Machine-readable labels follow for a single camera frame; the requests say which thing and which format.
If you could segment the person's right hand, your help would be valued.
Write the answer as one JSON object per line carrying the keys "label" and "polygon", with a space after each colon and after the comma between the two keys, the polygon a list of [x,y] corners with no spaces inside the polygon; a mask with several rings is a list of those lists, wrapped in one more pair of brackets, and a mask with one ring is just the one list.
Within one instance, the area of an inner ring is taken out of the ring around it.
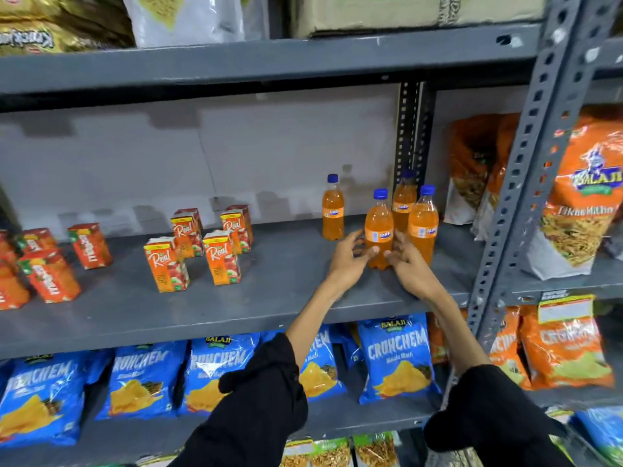
{"label": "person's right hand", "polygon": [[394,232],[393,251],[400,251],[406,266],[401,271],[395,271],[403,287],[415,297],[428,303],[439,303],[448,296],[446,289],[426,264],[420,252],[411,242],[409,235],[399,231]]}

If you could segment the person's left hand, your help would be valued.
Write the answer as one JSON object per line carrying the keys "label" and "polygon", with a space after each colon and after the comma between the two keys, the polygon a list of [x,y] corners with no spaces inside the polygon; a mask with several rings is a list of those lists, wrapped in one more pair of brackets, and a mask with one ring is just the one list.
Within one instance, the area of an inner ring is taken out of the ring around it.
{"label": "person's left hand", "polygon": [[336,244],[325,282],[337,298],[359,281],[368,265],[356,259],[356,249],[364,246],[363,228],[354,230]]}

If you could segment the orange soda bottle blue cap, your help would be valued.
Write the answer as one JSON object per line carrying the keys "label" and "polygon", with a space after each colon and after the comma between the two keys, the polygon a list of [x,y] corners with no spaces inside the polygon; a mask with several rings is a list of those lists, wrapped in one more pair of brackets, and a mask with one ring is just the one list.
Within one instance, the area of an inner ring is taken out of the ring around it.
{"label": "orange soda bottle blue cap", "polygon": [[435,186],[423,185],[408,219],[408,235],[426,264],[434,255],[435,239],[439,227],[439,212],[434,203]]}
{"label": "orange soda bottle blue cap", "polygon": [[369,267],[383,271],[389,266],[385,251],[393,250],[394,219],[387,204],[388,189],[375,189],[373,199],[375,204],[368,211],[364,222],[364,242],[367,249],[378,248],[377,255],[368,262]]}
{"label": "orange soda bottle blue cap", "polygon": [[405,233],[408,227],[409,215],[417,201],[417,186],[414,172],[403,169],[401,178],[393,193],[393,221],[395,230]]}
{"label": "orange soda bottle blue cap", "polygon": [[338,241],[345,235],[345,198],[338,174],[328,174],[327,182],[322,198],[322,235],[328,241]]}

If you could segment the person's left forearm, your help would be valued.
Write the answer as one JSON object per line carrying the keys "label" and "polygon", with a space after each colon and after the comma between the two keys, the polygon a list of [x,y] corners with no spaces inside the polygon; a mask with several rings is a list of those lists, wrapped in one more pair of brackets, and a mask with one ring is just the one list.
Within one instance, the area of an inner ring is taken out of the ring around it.
{"label": "person's left forearm", "polygon": [[279,467],[288,436],[308,417],[300,369],[328,310],[351,286],[327,277],[285,332],[225,374],[219,388],[227,395],[168,467]]}

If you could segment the person's right forearm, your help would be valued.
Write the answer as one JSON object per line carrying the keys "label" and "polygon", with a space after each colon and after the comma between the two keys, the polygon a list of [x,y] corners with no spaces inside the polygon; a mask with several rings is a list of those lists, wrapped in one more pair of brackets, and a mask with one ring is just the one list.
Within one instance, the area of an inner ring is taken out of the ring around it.
{"label": "person's right forearm", "polygon": [[424,427],[437,453],[473,448],[483,467],[575,467],[555,445],[565,429],[494,365],[443,289],[422,293],[445,333],[458,382]]}

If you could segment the orange chips packet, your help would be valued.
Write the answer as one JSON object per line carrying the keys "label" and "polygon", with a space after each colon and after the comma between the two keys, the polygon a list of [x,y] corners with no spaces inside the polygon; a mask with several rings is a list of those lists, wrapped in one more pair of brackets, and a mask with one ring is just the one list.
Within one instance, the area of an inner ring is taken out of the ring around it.
{"label": "orange chips packet", "polygon": [[594,317],[541,323],[534,305],[522,306],[520,314],[519,337],[532,390],[589,385],[614,388],[614,373],[605,360]]}
{"label": "orange chips packet", "polygon": [[428,312],[426,317],[432,363],[446,364],[448,362],[448,352],[446,349],[444,332],[440,326],[439,320],[432,311]]}
{"label": "orange chips packet", "polygon": [[524,390],[531,390],[531,380],[518,352],[518,331],[520,306],[510,306],[490,350],[490,360],[515,384]]}

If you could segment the orange juice carton yellow top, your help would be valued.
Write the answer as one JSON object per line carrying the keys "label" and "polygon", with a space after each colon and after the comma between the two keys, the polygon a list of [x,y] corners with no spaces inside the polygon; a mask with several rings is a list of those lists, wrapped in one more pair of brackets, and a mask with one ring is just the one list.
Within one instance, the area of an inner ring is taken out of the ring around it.
{"label": "orange juice carton yellow top", "polygon": [[176,245],[183,259],[204,255],[203,227],[198,208],[179,209],[171,217]]}
{"label": "orange juice carton yellow top", "polygon": [[160,293],[175,293],[188,288],[188,270],[175,237],[152,237],[143,248]]}
{"label": "orange juice carton yellow top", "polygon": [[234,204],[221,212],[224,230],[232,232],[234,251],[236,254],[247,254],[252,250],[254,241],[252,222],[248,204]]}
{"label": "orange juice carton yellow top", "polygon": [[242,279],[232,233],[230,230],[214,230],[202,239],[209,270],[216,286],[236,284]]}

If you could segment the yellow white shelf label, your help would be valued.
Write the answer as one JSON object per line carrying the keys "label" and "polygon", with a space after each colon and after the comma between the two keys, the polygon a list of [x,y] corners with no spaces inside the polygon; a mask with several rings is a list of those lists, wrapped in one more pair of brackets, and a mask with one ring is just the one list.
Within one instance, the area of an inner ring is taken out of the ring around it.
{"label": "yellow white shelf label", "polygon": [[567,321],[571,319],[592,318],[595,295],[583,294],[565,296],[541,301],[537,315],[539,324]]}

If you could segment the green white noodle snack packet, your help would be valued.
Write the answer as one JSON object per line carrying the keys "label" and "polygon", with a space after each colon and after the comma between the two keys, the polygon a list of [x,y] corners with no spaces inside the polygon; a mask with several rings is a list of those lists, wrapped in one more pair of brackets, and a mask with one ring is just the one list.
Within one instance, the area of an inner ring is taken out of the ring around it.
{"label": "green white noodle snack packet", "polygon": [[308,456],[314,451],[315,443],[311,439],[288,441],[279,467],[310,467]]}
{"label": "green white noodle snack packet", "polygon": [[352,440],[357,467],[400,467],[393,432],[355,435]]}
{"label": "green white noodle snack packet", "polygon": [[354,467],[348,438],[323,439],[313,442],[308,454],[310,467]]}

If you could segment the grey metal shelf rack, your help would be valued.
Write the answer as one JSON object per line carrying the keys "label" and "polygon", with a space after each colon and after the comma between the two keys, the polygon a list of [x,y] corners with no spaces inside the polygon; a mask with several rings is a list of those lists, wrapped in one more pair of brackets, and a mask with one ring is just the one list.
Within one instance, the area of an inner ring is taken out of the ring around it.
{"label": "grey metal shelf rack", "polygon": [[[460,87],[476,82],[491,86],[496,63],[536,60],[544,23],[497,24],[388,33],[367,37],[321,40],[270,40],[255,43],[125,49],[84,54],[45,54],[0,58],[0,114],[43,111],[66,113],[72,108],[118,106],[168,101],[167,93],[186,99],[279,90],[310,90],[336,86],[431,81],[422,75],[440,73],[434,86]],[[623,37],[609,38],[601,48],[598,70],[612,69],[614,46]],[[216,332],[271,329],[291,322],[320,278],[319,262],[300,271],[294,261],[277,268],[267,251],[283,242],[291,255],[328,259],[331,246],[311,238],[314,220],[260,225],[269,241],[251,268],[264,272],[250,284],[229,291],[231,304],[207,283],[181,294],[146,290],[144,264],[138,261],[137,237],[114,237],[113,246],[128,248],[128,264],[89,276],[90,287],[60,309],[32,302],[22,309],[0,311],[0,359],[23,355],[98,349],[137,342],[190,339]],[[450,283],[460,306],[469,306],[484,248],[461,230],[443,230],[442,248],[432,268]],[[294,290],[294,284],[306,287]]]}

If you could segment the brown cardboard box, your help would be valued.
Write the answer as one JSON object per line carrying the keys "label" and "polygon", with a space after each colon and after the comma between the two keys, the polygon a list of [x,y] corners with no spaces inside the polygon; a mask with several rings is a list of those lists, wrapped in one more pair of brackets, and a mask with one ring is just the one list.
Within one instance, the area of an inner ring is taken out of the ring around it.
{"label": "brown cardboard box", "polygon": [[543,17],[548,0],[288,0],[292,36],[512,23]]}

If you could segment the row of blue snack packets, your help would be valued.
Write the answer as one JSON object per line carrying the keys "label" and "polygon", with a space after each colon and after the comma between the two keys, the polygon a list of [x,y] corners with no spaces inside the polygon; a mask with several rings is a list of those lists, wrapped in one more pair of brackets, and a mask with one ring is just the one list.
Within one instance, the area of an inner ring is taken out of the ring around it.
{"label": "row of blue snack packets", "polygon": [[[340,372],[331,327],[318,333],[307,373],[323,392],[308,397],[310,417],[301,432],[352,432],[359,426],[396,424],[432,413],[436,388],[418,395],[365,401],[362,367]],[[224,398],[220,378],[244,369],[276,331],[190,341],[129,345],[95,351],[49,353],[0,367],[0,449],[36,444],[77,444],[83,424],[182,417],[197,424]]]}

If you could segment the gold snack packet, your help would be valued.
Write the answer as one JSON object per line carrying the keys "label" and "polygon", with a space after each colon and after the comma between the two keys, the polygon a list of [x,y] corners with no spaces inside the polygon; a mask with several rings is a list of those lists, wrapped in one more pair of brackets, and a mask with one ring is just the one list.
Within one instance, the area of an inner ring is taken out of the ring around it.
{"label": "gold snack packet", "polygon": [[0,22],[0,57],[97,52],[134,45],[132,37],[64,27],[43,19]]}
{"label": "gold snack packet", "polygon": [[0,0],[0,20],[44,18],[69,14],[84,20],[127,16],[123,0]]}

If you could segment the dark perforated rear post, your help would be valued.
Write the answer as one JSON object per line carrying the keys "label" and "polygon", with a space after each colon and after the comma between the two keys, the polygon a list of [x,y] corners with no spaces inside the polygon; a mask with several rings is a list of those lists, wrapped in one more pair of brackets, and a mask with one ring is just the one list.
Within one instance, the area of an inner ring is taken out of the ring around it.
{"label": "dark perforated rear post", "polygon": [[396,115],[393,190],[405,171],[414,174],[417,188],[425,181],[429,158],[436,91],[429,81],[401,83]]}

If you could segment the perforated grey metal upright post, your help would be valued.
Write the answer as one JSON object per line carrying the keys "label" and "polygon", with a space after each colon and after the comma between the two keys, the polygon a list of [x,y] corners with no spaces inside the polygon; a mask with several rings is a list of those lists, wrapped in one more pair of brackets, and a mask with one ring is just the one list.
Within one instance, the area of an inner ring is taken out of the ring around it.
{"label": "perforated grey metal upright post", "polygon": [[488,239],[468,325],[488,353],[539,224],[572,127],[623,0],[551,0]]}

